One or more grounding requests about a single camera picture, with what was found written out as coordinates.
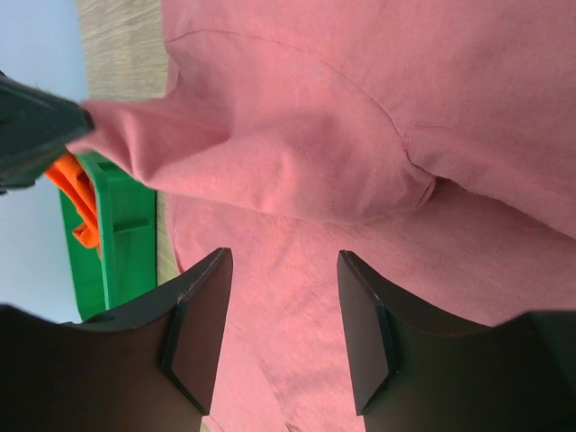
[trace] green basket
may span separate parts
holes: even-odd
[[[94,184],[100,259],[72,234],[82,222],[60,194],[76,303],[82,320],[156,287],[156,193],[95,153],[80,156]]]

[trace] orange fabric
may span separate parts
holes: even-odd
[[[76,157],[66,153],[46,171],[46,177],[76,206],[83,222],[74,229],[74,237],[85,248],[100,247],[94,187]]]

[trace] white background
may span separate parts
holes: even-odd
[[[86,98],[76,1],[3,1],[0,69],[53,94]],[[80,321],[58,191],[44,179],[0,197],[0,302],[56,322]]]

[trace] clothing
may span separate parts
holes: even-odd
[[[181,269],[232,248],[212,410],[223,430],[363,430],[340,249],[482,324],[576,308],[573,1],[163,12],[166,97],[85,102],[96,130],[72,149],[168,193]]]
[[[82,223],[73,231],[74,237],[85,248],[100,250],[98,213],[94,186],[76,157],[65,153],[44,173],[74,204]]]

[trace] wooden surface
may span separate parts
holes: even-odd
[[[139,101],[164,94],[167,54],[158,0],[76,0],[91,98]],[[157,204],[157,279],[177,275]]]

